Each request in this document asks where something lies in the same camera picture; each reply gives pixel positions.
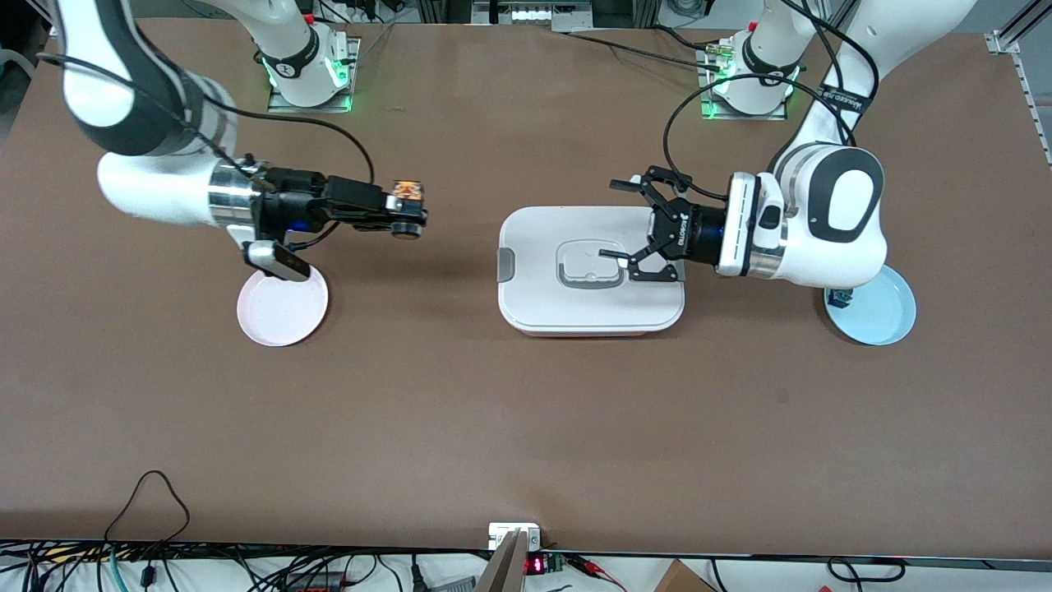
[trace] digital display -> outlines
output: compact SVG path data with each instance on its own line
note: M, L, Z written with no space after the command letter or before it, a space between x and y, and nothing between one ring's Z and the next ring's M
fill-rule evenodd
M538 553L527 557L523 573L525 575L541 575L548 573L548 562L545 560L544 553Z

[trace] light blue plate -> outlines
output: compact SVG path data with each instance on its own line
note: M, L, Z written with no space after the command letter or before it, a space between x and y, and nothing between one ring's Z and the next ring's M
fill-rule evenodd
M884 265L869 283L855 287L846 309L829 305L829 289L823 294L826 314L845 335L869 346L890 346L906 338L917 319L913 290L895 269Z

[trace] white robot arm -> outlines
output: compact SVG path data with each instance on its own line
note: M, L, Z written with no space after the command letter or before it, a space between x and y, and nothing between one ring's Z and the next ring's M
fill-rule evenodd
M654 212L647 248L633 254L607 256L633 266L658 251L667 260L709 263L723 275L785 279L814 287L852 288L871 280L887 254L879 220L884 169L868 150L844 145L841 129L854 128L879 79L959 24L974 3L863 0L846 36L873 64L845 43L836 57L844 80L837 80L830 68L818 89L837 108L843 123L825 105L813 102L795 136L767 171L731 177L725 207L687 201L689 177L656 166L639 182L614 181L613 188L643 192ZM766 59L788 67L794 63L790 59L802 54L800 41L806 35L798 20L774 8L769 1L764 18L772 16L783 34L770 33L768 38L786 40L788 49L778 54L778 60ZM762 18L756 32L769 32L765 25ZM748 47L749 39L735 40L735 49L740 43ZM768 41L764 52L775 55ZM739 91L749 93L750 86L731 88L728 99ZM767 96L761 85L753 84L751 89L762 99ZM671 185L677 197L666 200L655 182ZM650 281L674 278L671 273L641 277Z
M308 26L291 0L211 3L238 17L268 67L284 72L280 89L290 102L324 102L339 89L322 45L327 27ZM307 279L309 265L295 254L298 245L286 244L287 230L317 232L336 221L420 236L427 211L419 183L400 182L388 195L371 178L325 177L227 156L236 145L230 96L153 47L127 0L56 0L55 7L63 54L41 59L62 64L67 107L84 134L108 150L98 180L117 208L223 227L249 265L297 281Z

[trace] brown table surface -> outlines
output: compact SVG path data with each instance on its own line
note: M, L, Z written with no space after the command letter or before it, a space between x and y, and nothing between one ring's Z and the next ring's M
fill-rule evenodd
M143 24L263 108L237 23ZM689 57L656 32L601 35ZM806 60L814 83L824 56ZM431 223L418 242L347 229L307 251L330 313L268 349L238 328L250 269L225 232L106 203L102 150L41 66L0 162L0 536L98 537L157 468L194 513L186 539L479 547L489 522L523 519L564 549L1052 558L1050 173L1010 59L978 36L896 69L858 128L887 171L889 262L919 303L905 342L851 344L816 290L703 265L651 338L503 321L504 218L641 204L607 182L662 162L696 85L533 27L394 27L330 119L382 184L425 182ZM692 108L672 149L723 187L794 129ZM322 128L242 119L238 147L364 175ZM150 483L115 536L178 522Z

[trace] white container lid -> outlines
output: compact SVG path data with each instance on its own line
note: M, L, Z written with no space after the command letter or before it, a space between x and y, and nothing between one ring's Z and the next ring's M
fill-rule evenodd
M512 327L538 336L642 335L683 314L682 262L673 282L631 281L601 248L634 252L647 244L649 207L538 206L501 227L498 302ZM668 264L654 253L642 270Z

